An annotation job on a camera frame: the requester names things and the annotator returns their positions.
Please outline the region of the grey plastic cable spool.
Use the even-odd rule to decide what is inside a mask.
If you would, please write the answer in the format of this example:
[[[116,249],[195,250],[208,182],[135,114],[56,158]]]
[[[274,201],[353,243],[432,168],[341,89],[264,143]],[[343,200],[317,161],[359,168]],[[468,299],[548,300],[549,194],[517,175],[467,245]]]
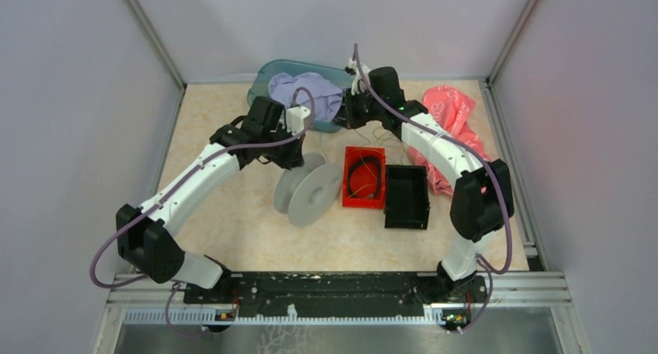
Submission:
[[[303,155],[303,165],[285,170],[273,193],[274,209],[285,214],[291,225],[307,227],[331,207],[341,189],[342,170],[322,154]]]

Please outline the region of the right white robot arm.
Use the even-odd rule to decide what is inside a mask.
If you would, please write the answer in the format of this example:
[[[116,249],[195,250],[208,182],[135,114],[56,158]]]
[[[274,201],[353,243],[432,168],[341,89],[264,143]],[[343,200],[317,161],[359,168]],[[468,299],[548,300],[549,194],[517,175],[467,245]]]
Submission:
[[[512,250],[514,214],[510,170],[497,159],[486,161],[474,148],[449,135],[416,100],[407,100],[392,67],[374,70],[349,61],[345,72],[352,83],[345,89],[334,123],[356,130],[378,121],[400,142],[419,151],[447,178],[453,190],[450,220],[457,234],[437,267],[437,291],[457,301],[467,291],[483,250],[499,230]]]

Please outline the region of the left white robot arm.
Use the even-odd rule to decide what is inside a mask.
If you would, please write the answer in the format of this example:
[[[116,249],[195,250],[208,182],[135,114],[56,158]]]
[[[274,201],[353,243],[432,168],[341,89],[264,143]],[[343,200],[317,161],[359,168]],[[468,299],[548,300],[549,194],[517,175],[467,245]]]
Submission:
[[[227,268],[185,251],[175,236],[210,193],[253,161],[264,158],[283,169],[303,166],[301,147],[312,119],[312,105],[285,107],[257,97],[247,114],[220,127],[162,191],[117,211],[118,255],[156,283],[191,283],[215,303],[227,300],[233,291],[231,279],[223,276]]]

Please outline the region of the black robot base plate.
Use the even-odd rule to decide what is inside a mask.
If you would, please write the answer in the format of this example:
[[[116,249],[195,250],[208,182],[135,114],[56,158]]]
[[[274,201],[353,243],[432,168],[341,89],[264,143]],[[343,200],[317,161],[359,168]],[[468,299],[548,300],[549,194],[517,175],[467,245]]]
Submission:
[[[185,304],[226,304],[239,318],[419,318],[432,304],[463,310],[488,294],[483,276],[449,291],[434,272],[237,272],[183,291]]]

